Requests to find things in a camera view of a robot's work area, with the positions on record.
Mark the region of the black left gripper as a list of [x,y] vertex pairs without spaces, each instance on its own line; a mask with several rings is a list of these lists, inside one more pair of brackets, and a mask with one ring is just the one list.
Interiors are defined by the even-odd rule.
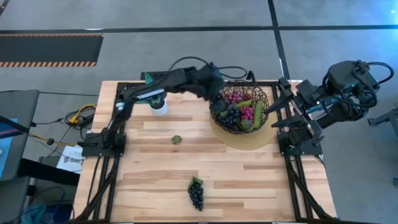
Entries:
[[224,88],[224,80],[220,70],[213,63],[199,69],[195,78],[197,81],[197,96],[205,101],[213,101],[213,112],[219,114],[227,109],[227,104],[222,96],[218,96]]

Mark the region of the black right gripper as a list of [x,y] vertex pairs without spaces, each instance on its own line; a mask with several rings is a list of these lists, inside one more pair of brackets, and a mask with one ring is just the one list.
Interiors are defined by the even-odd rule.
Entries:
[[292,106],[294,115],[271,126],[273,128],[289,128],[287,139],[291,146],[300,146],[307,142],[314,146],[319,145],[323,139],[323,129],[316,120],[309,116],[310,109],[320,104],[317,100],[320,96],[318,88],[308,80],[304,80],[296,86],[297,92],[293,93],[291,84],[285,78],[279,79],[279,86],[281,87],[280,96],[266,109],[266,114],[285,106]]

